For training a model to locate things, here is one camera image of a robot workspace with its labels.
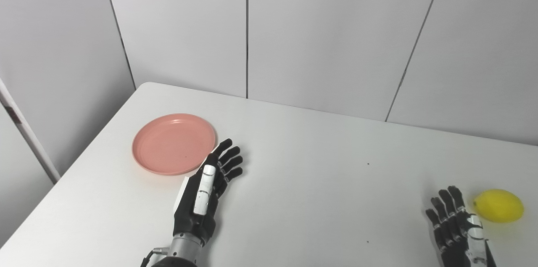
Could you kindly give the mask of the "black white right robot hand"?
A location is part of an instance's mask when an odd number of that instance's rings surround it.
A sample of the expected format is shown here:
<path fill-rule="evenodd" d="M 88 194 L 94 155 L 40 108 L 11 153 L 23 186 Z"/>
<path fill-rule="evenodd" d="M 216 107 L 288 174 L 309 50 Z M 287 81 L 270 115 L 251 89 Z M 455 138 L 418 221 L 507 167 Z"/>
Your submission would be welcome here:
<path fill-rule="evenodd" d="M 456 186 L 439 190 L 426 209 L 443 267 L 496 267 L 482 221 L 467 210 Z"/>

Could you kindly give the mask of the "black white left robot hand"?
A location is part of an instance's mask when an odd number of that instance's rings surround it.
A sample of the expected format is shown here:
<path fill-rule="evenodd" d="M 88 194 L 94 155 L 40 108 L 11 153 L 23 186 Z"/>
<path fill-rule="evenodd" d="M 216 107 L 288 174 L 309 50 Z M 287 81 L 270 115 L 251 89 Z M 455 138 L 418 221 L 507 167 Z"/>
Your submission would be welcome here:
<path fill-rule="evenodd" d="M 242 175 L 240 147 L 230 138 L 219 143 L 205 158 L 198 171 L 185 177 L 174 212 L 173 236 L 190 234 L 205 245 L 212 238 L 219 198 L 230 182 Z"/>

